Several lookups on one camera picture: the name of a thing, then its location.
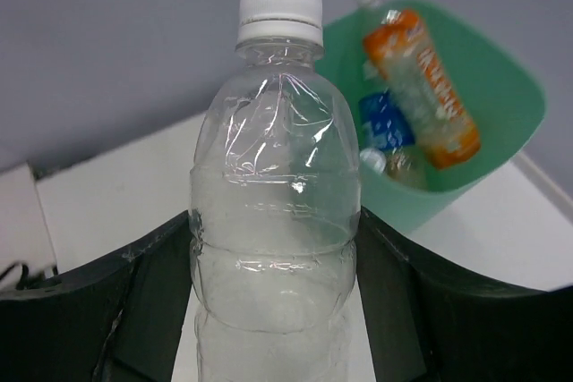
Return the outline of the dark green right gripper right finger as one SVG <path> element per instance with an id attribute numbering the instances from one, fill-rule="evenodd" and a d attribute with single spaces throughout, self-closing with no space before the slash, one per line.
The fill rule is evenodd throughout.
<path id="1" fill-rule="evenodd" d="M 379 381 L 569 381 L 572 290 L 483 276 L 361 214 L 357 281 Z"/>

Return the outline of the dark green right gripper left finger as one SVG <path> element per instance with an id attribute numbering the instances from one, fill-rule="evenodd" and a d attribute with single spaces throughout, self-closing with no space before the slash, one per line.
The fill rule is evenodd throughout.
<path id="1" fill-rule="evenodd" d="M 1 293 L 3 381 L 168 381 L 190 297 L 188 216 Z"/>

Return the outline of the blue label plastic bottle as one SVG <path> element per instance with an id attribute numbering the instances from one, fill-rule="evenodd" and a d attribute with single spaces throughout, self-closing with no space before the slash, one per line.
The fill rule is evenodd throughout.
<path id="1" fill-rule="evenodd" d="M 415 136 L 388 89 L 362 98 L 359 112 L 367 147 L 384 152 L 415 145 Z"/>

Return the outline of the orange label clear bottle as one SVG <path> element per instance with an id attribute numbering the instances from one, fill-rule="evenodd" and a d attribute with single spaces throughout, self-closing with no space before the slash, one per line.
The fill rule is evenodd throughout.
<path id="1" fill-rule="evenodd" d="M 411 9 L 363 9 L 363 49 L 389 85 L 417 145 L 437 169 L 475 156 L 481 138 L 422 17 Z"/>

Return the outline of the clear white-cap plastic bottle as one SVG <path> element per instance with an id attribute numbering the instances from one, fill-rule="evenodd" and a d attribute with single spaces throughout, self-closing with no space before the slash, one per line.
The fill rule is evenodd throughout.
<path id="1" fill-rule="evenodd" d="M 201 381 L 344 381 L 358 142 L 315 70 L 322 0 L 240 0 L 236 52 L 190 172 Z"/>

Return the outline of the green plastic bin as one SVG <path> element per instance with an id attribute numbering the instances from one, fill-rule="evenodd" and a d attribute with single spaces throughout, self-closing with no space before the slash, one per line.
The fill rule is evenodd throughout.
<path id="1" fill-rule="evenodd" d="M 411 233 L 508 162 L 533 136 L 545 115 L 535 79 L 501 48 L 444 8 L 425 0 L 390 0 L 390 9 L 411 9 L 423 18 L 449 77 L 473 116 L 479 152 L 444 170 L 424 160 L 427 189 L 418 190 L 360 166 L 362 205 L 401 233 Z M 359 146 L 365 145 L 359 101 L 387 89 L 374 77 L 362 47 L 362 15 L 355 11 L 325 26 L 325 56 L 317 72 L 345 96 Z"/>

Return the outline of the clear capless plastic bottle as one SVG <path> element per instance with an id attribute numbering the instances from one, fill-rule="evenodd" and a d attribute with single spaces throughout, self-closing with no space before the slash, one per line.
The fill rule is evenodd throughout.
<path id="1" fill-rule="evenodd" d="M 424 158 L 417 146 L 406 146 L 381 151 L 366 148 L 360 159 L 377 174 L 385 174 L 395 182 L 418 190 L 427 189 Z"/>

